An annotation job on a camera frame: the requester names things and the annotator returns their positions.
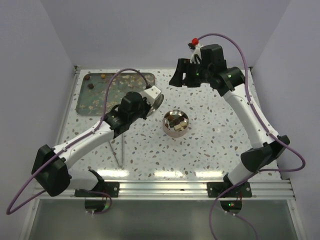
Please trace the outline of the embossed silver tin lid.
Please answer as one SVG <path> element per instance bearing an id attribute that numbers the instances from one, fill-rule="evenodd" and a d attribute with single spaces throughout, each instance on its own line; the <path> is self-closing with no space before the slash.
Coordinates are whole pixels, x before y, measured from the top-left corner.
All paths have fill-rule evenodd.
<path id="1" fill-rule="evenodd" d="M 156 98 L 156 100 L 154 101 L 153 105 L 151 106 L 151 108 L 146 116 L 150 117 L 152 114 L 154 114 L 155 111 L 158 110 L 158 108 L 162 105 L 163 101 L 164 101 L 164 95 L 160 94 Z"/>

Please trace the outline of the brown chocolate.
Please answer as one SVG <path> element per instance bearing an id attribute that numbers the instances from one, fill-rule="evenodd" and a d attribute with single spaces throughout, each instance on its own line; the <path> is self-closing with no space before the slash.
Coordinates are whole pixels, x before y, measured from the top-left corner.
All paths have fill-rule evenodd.
<path id="1" fill-rule="evenodd" d="M 174 120 L 175 120 L 175 118 L 174 118 L 172 115 L 169 115 L 169 116 L 167 117 L 167 119 L 168 119 L 169 121 L 174 121 Z"/>

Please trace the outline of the white chocolate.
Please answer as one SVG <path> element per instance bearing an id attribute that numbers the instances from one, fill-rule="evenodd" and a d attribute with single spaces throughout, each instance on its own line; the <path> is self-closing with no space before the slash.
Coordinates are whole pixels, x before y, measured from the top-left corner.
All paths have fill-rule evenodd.
<path id="1" fill-rule="evenodd" d="M 182 128 L 183 128 L 183 127 L 182 127 L 180 124 L 177 124 L 177 125 L 174 126 L 174 130 L 175 130 L 176 132 L 181 131 Z"/>

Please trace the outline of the metal tweezers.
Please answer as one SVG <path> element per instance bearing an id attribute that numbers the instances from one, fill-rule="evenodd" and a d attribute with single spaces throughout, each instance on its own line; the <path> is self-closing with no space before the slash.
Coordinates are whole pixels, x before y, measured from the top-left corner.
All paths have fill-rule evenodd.
<path id="1" fill-rule="evenodd" d="M 123 134 L 108 142 L 117 167 L 120 169 L 124 169 L 124 144 L 125 139 Z"/>

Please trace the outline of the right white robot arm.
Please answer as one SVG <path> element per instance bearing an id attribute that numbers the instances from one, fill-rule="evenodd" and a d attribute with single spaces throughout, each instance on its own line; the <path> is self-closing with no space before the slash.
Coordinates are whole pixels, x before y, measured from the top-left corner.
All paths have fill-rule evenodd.
<path id="1" fill-rule="evenodd" d="M 285 148 L 257 120 L 250 104 L 258 105 L 254 99 L 247 99 L 245 76 L 238 67 L 227 67 L 223 48 L 218 44 L 189 43 L 188 46 L 191 58 L 178 59 L 169 85 L 198 88 L 209 84 L 231 106 L 251 144 L 251 149 L 240 155 L 240 163 L 223 178 L 223 192 L 232 197 L 241 190 L 239 182 L 276 160 Z"/>

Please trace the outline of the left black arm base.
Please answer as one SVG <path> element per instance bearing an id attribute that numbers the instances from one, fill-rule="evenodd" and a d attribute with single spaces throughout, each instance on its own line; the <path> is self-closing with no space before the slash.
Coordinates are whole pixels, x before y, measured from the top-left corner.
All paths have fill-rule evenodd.
<path id="1" fill-rule="evenodd" d="M 98 182 L 92 190 L 76 189 L 74 192 L 75 197 L 84 198 L 99 198 L 102 197 L 102 193 L 108 194 L 111 198 L 117 198 L 119 196 L 120 183 L 117 181 L 105 181 Z"/>

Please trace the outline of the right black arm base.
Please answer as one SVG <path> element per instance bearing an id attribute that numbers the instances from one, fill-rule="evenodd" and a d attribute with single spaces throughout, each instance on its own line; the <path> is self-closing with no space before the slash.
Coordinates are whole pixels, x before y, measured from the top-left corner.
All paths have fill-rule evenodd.
<path id="1" fill-rule="evenodd" d="M 249 182 L 245 182 L 240 186 L 231 186 L 227 182 L 207 182 L 206 183 L 207 195 L 209 198 L 217 198 L 224 193 L 222 198 L 251 198 L 253 196 L 251 185 Z"/>

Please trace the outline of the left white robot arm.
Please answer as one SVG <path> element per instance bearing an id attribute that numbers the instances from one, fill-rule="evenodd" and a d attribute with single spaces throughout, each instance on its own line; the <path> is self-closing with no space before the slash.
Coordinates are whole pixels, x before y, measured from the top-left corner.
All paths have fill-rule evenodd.
<path id="1" fill-rule="evenodd" d="M 40 147 L 32 167 L 32 175 L 51 197 L 58 196 L 71 183 L 69 169 L 96 147 L 126 132 L 137 119 L 146 119 L 154 100 L 146 90 L 128 92 L 121 103 L 106 113 L 101 121 L 77 135 L 70 143 L 65 142 L 55 147 L 45 144 Z"/>

